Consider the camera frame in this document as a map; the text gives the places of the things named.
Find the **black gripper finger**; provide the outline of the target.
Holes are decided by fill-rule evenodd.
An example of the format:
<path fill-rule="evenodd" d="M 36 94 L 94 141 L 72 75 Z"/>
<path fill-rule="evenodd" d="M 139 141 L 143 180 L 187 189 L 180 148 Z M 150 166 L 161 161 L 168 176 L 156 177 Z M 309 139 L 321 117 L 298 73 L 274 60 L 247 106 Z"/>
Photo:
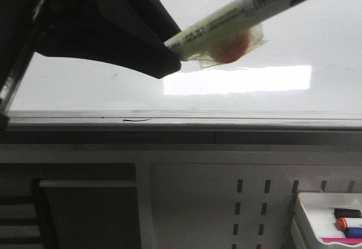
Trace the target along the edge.
<path fill-rule="evenodd" d="M 160 0 L 48 0 L 36 51 L 160 79 L 180 70 L 180 58 L 165 46 L 179 31 Z"/>

